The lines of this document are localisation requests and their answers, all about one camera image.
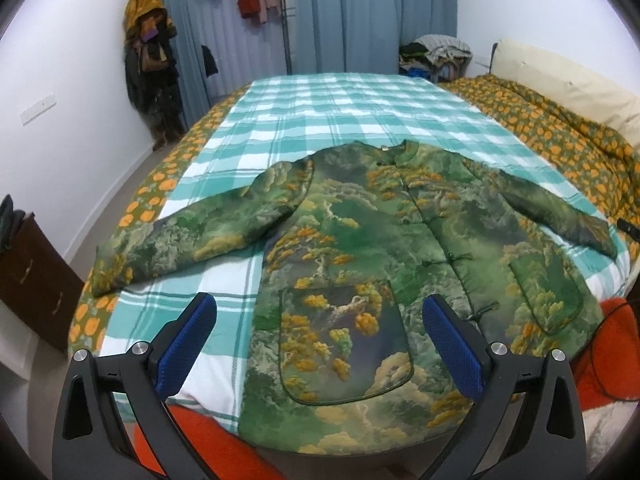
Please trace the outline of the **green landscape print jacket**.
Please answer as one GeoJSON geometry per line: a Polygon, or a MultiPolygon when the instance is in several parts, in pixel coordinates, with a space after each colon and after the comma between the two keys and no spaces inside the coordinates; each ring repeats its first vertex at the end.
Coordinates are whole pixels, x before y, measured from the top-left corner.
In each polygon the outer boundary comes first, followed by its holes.
{"type": "Polygon", "coordinates": [[[352,142],[115,235],[92,289],[262,244],[239,436],[369,454],[449,434],[471,408],[428,336],[427,296],[516,353],[585,347],[602,311],[563,242],[618,253],[606,221],[534,182],[430,144],[352,142]]]}

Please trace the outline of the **pile of clothes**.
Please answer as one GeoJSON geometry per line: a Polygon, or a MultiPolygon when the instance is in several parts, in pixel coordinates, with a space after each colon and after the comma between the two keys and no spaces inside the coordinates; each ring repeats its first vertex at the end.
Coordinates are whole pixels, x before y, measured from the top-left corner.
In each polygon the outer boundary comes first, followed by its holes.
{"type": "Polygon", "coordinates": [[[450,82],[464,74],[473,53],[464,41],[447,35],[423,35],[399,48],[399,73],[434,82],[450,82]]]}

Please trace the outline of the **orange red fleece garment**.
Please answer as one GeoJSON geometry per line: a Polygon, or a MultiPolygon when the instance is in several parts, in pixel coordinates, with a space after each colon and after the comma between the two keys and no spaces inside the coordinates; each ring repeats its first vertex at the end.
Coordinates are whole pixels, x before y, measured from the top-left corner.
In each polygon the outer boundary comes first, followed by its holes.
{"type": "MultiPolygon", "coordinates": [[[[585,419],[589,465],[608,452],[639,401],[639,329],[633,304],[601,304],[604,321],[572,362],[585,419]]],[[[188,441],[221,479],[281,479],[276,466],[212,418],[178,405],[169,408],[188,441]]]]}

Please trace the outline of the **dark brown wooden drawer cabinet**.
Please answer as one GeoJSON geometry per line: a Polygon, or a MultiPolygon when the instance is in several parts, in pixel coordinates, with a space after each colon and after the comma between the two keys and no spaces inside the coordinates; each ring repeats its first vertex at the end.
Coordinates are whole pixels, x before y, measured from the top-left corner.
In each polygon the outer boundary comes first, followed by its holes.
{"type": "Polygon", "coordinates": [[[84,282],[32,214],[1,254],[1,301],[41,339],[64,353],[84,282]]]}

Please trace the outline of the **orange floral green bedspread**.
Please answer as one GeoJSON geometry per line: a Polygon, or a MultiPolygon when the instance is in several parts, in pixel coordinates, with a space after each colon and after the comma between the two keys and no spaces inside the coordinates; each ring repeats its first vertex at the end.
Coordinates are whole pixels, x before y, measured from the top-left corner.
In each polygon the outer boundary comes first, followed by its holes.
{"type": "MultiPolygon", "coordinates": [[[[441,86],[375,74],[255,81],[192,128],[142,185],[112,237],[247,186],[277,162],[352,142],[391,148],[407,140],[534,182],[606,221],[615,258],[569,242],[562,248],[599,304],[622,290],[639,258],[638,243],[616,226],[639,220],[636,149],[616,130],[494,75],[441,86]]],[[[68,348],[95,356],[123,352],[153,338],[194,295],[208,292],[221,305],[222,320],[206,354],[247,362],[262,260],[257,243],[103,295],[92,289],[94,260],[68,348]]]]}

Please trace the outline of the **cream pillow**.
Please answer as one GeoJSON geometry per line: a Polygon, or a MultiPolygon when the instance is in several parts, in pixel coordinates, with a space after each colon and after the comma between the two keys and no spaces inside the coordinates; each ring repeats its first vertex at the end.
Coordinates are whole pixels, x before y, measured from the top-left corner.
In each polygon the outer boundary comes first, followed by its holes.
{"type": "Polygon", "coordinates": [[[489,71],[616,130],[633,148],[639,147],[639,97],[605,76],[562,55],[510,39],[495,44],[489,71]]]}

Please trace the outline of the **teal white plaid blanket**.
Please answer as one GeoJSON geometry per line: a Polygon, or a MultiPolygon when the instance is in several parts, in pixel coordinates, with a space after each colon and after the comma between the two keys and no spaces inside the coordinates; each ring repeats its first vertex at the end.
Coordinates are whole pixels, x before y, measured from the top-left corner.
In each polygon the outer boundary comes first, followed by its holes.
{"type": "Polygon", "coordinates": [[[630,273],[614,212],[446,88],[403,76],[254,82],[98,250],[101,350],[209,292],[176,402],[247,440],[342,451],[438,436],[469,404],[425,336],[437,292],[489,339],[574,356],[630,273]]]}

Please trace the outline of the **blue curtain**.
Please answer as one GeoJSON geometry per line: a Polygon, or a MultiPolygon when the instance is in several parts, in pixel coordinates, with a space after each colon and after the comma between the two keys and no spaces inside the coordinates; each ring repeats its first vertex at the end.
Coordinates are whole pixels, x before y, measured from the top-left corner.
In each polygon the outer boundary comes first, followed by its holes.
{"type": "MultiPolygon", "coordinates": [[[[193,126],[217,96],[243,84],[216,88],[220,70],[203,42],[196,0],[163,3],[178,32],[182,117],[193,126]]],[[[458,0],[290,0],[288,7],[292,74],[394,74],[401,46],[428,34],[454,36],[458,24],[458,0]]]]}

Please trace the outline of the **white wall switch plate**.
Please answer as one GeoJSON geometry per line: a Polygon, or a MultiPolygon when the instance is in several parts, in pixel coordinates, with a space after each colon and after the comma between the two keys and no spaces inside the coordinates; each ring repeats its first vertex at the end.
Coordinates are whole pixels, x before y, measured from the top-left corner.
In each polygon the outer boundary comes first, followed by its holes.
{"type": "Polygon", "coordinates": [[[26,126],[34,119],[45,113],[47,110],[50,110],[52,107],[56,105],[56,97],[54,94],[49,94],[45,96],[38,102],[35,102],[30,107],[25,108],[21,111],[20,119],[23,126],[26,126]]]}

